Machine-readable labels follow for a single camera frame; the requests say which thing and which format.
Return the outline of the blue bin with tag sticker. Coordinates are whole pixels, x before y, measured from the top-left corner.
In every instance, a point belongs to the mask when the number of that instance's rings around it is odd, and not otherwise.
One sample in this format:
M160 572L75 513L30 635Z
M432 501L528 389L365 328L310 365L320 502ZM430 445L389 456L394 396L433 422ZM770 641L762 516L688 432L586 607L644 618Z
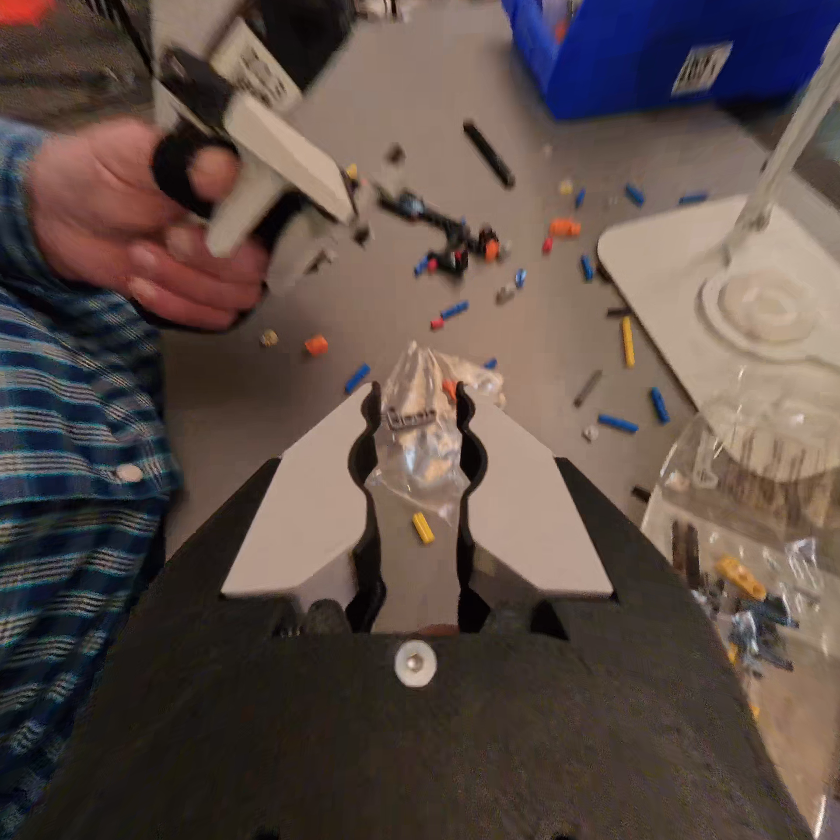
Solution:
M838 27L838 1L502 2L512 44L557 120L790 98Z

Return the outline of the orange plastic object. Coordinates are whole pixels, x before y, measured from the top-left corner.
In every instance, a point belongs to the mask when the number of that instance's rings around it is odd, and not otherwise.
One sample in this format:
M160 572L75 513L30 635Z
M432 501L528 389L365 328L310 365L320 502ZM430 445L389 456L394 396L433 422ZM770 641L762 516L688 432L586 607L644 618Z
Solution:
M56 1L1 1L1 27L38 26Z

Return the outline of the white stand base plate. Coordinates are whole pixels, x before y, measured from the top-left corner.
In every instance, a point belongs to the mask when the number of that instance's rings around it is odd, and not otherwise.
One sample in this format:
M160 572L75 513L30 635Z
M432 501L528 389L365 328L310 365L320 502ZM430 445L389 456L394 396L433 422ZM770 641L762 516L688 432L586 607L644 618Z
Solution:
M698 409L746 392L813 447L803 475L838 467L838 213L775 206L729 239L746 196L604 232L597 255Z

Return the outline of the person's left forearm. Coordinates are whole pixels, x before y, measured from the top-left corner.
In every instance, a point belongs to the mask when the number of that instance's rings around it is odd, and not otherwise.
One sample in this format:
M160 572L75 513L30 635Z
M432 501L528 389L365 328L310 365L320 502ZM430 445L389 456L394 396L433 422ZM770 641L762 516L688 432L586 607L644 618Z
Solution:
M53 306L65 303L69 290L36 244L28 181L46 137L20 122L1 120L1 279L2 288Z

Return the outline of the large clear bag of parts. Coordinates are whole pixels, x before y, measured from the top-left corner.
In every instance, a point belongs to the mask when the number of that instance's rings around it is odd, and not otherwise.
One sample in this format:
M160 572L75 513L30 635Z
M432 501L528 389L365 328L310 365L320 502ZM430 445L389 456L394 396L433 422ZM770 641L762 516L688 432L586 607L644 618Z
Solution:
M838 838L838 392L743 366L659 471L642 530L716 628L814 838Z

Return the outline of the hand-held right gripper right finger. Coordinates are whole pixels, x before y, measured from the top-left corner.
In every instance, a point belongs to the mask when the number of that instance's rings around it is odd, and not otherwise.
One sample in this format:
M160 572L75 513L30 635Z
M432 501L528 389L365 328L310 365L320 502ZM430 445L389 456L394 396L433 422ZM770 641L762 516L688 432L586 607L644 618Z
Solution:
M603 602L614 585L546 445L487 395L456 386L459 469L458 629L476 634L493 612L526 628L560 599Z

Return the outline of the black lego frame assembly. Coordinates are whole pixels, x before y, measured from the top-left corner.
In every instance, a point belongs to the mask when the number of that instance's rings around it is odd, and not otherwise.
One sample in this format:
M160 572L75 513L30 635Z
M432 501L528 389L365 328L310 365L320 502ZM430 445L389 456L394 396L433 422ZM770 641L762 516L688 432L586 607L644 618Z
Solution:
M473 257L492 264L510 255L510 244L502 242L489 225L474 232L464 217L442 213L414 192L391 192L383 185L376 185L374 189L380 209L408 223L425 224L444 237L441 248L428 250L418 260L413 269L415 277L437 272L453 280L462 280Z

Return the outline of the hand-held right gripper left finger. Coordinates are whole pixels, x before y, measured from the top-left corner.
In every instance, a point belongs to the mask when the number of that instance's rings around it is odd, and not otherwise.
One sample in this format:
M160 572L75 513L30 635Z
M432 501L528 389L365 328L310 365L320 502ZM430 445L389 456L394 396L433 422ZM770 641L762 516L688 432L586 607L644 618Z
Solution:
M279 458L220 590L283 598L299 616L336 602L355 633L384 605L382 540L365 483L375 467L382 390L363 385Z

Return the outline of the person's left hand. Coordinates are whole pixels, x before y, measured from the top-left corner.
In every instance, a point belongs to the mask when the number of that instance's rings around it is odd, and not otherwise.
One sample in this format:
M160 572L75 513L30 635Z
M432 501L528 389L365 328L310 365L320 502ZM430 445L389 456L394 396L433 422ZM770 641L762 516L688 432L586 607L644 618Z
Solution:
M203 227L154 181L162 139L134 118L49 137L26 173L38 249L64 280L116 291L178 327L222 332L259 305L269 258L253 239L230 257L210 254Z

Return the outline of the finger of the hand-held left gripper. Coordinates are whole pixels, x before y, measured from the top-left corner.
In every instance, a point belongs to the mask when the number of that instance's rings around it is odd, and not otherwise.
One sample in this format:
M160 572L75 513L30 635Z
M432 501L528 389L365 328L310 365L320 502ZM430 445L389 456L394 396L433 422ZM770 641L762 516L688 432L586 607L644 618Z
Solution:
M252 94L234 94L225 112L225 129L238 151L255 157L327 215L342 224L356 218L344 169Z

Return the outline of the small clear bag of parts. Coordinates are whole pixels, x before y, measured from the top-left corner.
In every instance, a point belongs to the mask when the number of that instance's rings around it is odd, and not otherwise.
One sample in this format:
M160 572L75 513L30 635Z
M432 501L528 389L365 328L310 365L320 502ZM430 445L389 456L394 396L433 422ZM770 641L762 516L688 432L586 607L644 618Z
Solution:
M499 368L410 342L381 389L377 467L367 479L454 526L468 480L460 467L457 385L506 405Z

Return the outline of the person's blue plaid shirt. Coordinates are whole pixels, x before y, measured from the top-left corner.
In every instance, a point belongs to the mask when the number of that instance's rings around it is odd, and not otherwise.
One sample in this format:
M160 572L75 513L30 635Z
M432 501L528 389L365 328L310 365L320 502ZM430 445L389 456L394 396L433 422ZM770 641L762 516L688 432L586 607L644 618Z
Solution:
M163 562L181 473L159 345L110 292L2 291L2 838L45 794Z

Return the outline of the long black lego bar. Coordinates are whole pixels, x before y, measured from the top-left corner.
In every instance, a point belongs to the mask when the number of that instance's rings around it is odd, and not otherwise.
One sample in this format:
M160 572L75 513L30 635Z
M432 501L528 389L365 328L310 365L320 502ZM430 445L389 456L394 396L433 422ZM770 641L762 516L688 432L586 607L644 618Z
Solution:
M515 175L473 120L467 119L463 121L463 132L500 184L508 190L513 189L516 185Z

